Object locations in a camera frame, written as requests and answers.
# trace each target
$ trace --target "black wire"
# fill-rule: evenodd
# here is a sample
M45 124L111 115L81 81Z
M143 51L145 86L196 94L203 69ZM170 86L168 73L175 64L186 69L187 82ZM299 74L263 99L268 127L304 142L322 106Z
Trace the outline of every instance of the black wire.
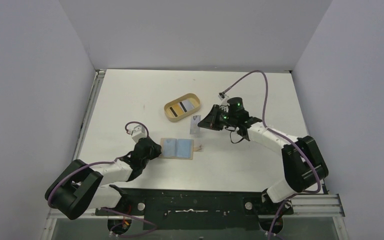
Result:
M242 142L245 138L243 138L242 137L242 139L241 140L239 140L239 141L237 141L237 142L233 142L233 140L232 140L232 133L233 133L234 131L231 131L230 132L230 142L232 143L232 144L238 144L238 143L240 143L240 142Z

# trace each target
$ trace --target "tabletop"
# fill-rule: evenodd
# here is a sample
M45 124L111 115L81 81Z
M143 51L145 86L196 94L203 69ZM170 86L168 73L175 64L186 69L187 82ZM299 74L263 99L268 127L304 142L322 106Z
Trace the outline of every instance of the tabletop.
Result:
M108 69L97 95L79 158L85 163L112 161L133 150L135 142L126 134L129 121L144 123L156 143L161 138L192 138L191 116L170 122L164 105L193 93L201 108L193 115L203 119L213 104L220 104L224 91L245 72L170 71ZM266 122L269 127L297 137L307 129L289 73L267 73ZM243 98L250 116L262 117L264 78L253 73L227 95ZM193 159L156 158L142 175L131 182L118 182L123 188L261 192L284 178L282 157L255 142L232 144L228 131L201 129L202 150Z

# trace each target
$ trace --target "black stripe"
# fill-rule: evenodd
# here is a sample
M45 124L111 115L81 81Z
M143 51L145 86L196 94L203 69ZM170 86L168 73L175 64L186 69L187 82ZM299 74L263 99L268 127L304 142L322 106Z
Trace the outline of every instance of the black stripe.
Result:
M180 106L181 106L181 108L183 109L183 111L186 113L187 110L186 110L185 106L183 105L183 103L182 103L182 102L179 102L179 103L180 103Z
M171 110L171 112L174 114L175 117L178 116L178 115L176 114L175 110L174 110L172 107L170 107L170 110Z

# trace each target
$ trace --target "wooden tray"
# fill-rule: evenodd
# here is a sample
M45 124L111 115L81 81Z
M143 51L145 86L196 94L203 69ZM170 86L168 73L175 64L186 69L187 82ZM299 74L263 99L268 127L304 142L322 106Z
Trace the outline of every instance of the wooden tray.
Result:
M200 99L193 93L183 95L164 106L165 116L171 122L177 122L196 113L201 108Z

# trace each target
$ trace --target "white wall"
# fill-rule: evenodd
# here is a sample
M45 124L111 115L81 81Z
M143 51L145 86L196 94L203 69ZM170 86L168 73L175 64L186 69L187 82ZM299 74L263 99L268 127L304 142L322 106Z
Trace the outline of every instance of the white wall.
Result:
M0 240L40 238L93 78L58 0L0 0Z
M333 0L292 76L351 239L384 239L384 0Z
M292 70L332 0L60 0L97 69Z

